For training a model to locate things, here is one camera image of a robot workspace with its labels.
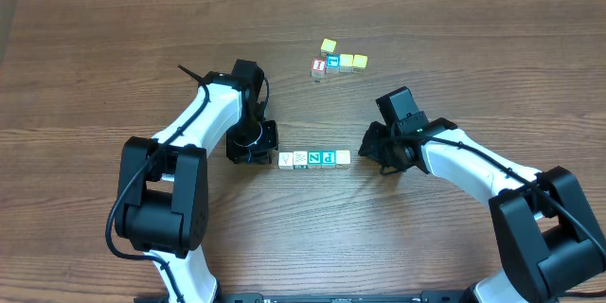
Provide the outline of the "plain white wooden block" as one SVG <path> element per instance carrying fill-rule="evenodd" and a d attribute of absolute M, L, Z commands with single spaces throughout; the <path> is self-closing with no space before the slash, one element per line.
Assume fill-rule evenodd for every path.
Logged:
<path fill-rule="evenodd" d="M 281 151 L 278 154 L 278 167 L 280 169 L 293 169 L 294 153 L 292 151 Z"/>

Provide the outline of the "white patterned block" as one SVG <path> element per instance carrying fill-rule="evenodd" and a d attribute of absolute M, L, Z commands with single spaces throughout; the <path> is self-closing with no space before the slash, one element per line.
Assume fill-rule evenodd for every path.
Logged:
<path fill-rule="evenodd" d="M 308 164 L 308 152 L 307 151 L 294 151 L 293 152 L 293 166 L 294 169 L 307 169 Z"/>

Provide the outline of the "green Z block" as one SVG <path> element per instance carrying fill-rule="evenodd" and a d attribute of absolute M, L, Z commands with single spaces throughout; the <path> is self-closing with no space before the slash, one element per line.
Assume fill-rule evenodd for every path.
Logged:
<path fill-rule="evenodd" d="M 322 152 L 321 151 L 308 151 L 307 166 L 309 169 L 321 169 L 322 168 Z"/>

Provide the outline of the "blue P block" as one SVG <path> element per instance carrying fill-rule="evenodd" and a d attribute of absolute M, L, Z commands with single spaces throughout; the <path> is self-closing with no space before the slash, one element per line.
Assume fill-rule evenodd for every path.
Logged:
<path fill-rule="evenodd" d="M 336 151 L 321 151 L 321 168 L 336 168 Z"/>

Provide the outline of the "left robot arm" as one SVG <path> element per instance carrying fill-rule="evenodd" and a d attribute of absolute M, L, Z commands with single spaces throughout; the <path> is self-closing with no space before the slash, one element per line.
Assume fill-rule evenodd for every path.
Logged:
<path fill-rule="evenodd" d="M 104 235 L 115 257 L 155 265 L 168 291 L 163 301 L 218 302 L 220 282 L 202 247 L 208 156 L 224 139 L 231 162 L 268 165 L 278 132 L 266 117 L 270 87 L 256 62 L 237 60 L 229 73 L 189 76 L 197 93 L 185 111 L 153 137 L 124 144 Z"/>

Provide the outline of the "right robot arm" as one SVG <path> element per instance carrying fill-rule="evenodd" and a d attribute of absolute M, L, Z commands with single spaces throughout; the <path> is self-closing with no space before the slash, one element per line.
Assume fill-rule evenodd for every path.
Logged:
<path fill-rule="evenodd" d="M 460 294 L 462 302 L 557 302 L 605 271 L 605 236 L 568 169 L 541 171 L 474 142 L 455 123 L 429 120 L 407 87 L 380 98 L 382 122 L 359 155 L 383 175 L 417 168 L 456 185 L 490 211 L 501 270 Z"/>

